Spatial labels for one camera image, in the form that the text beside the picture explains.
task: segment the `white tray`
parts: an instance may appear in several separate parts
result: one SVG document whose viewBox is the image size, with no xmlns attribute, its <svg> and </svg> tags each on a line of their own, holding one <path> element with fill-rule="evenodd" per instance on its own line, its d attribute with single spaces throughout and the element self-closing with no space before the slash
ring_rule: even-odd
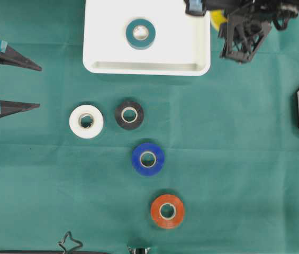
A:
<svg viewBox="0 0 299 254">
<path fill-rule="evenodd" d="M 86 0 L 83 63 L 94 73 L 201 76 L 211 65 L 210 17 L 185 14 L 183 0 Z M 132 48 L 128 24 L 149 20 L 153 45 Z"/>
</svg>

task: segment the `white tape roll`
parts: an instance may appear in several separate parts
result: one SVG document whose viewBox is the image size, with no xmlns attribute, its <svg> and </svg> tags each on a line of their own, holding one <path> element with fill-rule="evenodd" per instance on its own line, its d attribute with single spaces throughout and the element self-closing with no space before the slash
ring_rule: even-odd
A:
<svg viewBox="0 0 299 254">
<path fill-rule="evenodd" d="M 88 127 L 81 124 L 82 118 L 90 116 L 93 122 Z M 94 106 L 82 105 L 73 110 L 69 118 L 69 126 L 73 133 L 83 139 L 92 139 L 100 134 L 103 128 L 103 116 Z"/>
</svg>

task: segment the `black robotic arm part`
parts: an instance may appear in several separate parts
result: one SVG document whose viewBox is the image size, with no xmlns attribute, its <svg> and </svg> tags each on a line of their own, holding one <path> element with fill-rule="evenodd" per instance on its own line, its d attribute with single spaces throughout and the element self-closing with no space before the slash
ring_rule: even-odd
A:
<svg viewBox="0 0 299 254">
<path fill-rule="evenodd" d="M 227 22 L 220 26 L 225 40 L 222 58 L 250 62 L 263 44 L 273 23 L 285 30 L 298 17 L 299 0 L 184 0 L 186 13 L 204 16 L 206 11 L 223 10 Z"/>
</svg>

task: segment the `tape roll center hole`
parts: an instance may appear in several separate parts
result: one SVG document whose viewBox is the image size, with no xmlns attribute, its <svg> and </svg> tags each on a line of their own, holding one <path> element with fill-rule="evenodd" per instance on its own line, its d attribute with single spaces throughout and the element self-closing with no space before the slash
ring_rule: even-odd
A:
<svg viewBox="0 0 299 254">
<path fill-rule="evenodd" d="M 176 215 L 176 208 L 170 203 L 165 203 L 160 207 L 160 216 L 165 220 L 172 220 Z"/>
<path fill-rule="evenodd" d="M 134 29 L 133 29 L 133 36 L 135 39 L 137 39 L 138 41 L 144 41 L 145 39 L 148 38 L 149 36 L 149 30 L 147 27 L 145 27 L 144 25 L 137 25 Z"/>
<path fill-rule="evenodd" d="M 80 116 L 79 124 L 84 129 L 89 129 L 94 125 L 94 118 L 91 114 L 83 114 Z"/>
<path fill-rule="evenodd" d="M 154 153 L 147 151 L 141 154 L 140 161 L 145 168 L 151 168 L 156 163 L 156 156 Z"/>
<path fill-rule="evenodd" d="M 126 123 L 133 123 L 138 118 L 138 112 L 133 107 L 126 107 L 121 113 L 122 120 Z"/>
</svg>

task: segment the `blue tape roll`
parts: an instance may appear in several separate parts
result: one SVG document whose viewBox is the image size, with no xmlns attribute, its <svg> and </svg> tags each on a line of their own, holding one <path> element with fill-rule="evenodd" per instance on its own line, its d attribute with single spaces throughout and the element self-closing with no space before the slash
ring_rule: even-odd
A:
<svg viewBox="0 0 299 254">
<path fill-rule="evenodd" d="M 148 29 L 148 36 L 144 40 L 138 40 L 134 37 L 133 31 L 137 26 L 145 26 Z M 153 44 L 155 36 L 155 28 L 148 20 L 134 20 L 127 26 L 126 37 L 128 43 L 135 49 L 143 50 L 149 48 Z"/>
<path fill-rule="evenodd" d="M 141 163 L 141 156 L 151 152 L 155 155 L 155 163 L 151 167 L 146 167 Z M 159 173 L 165 163 L 165 154 L 156 144 L 143 143 L 135 148 L 132 156 L 133 167 L 143 176 L 153 176 Z"/>
</svg>

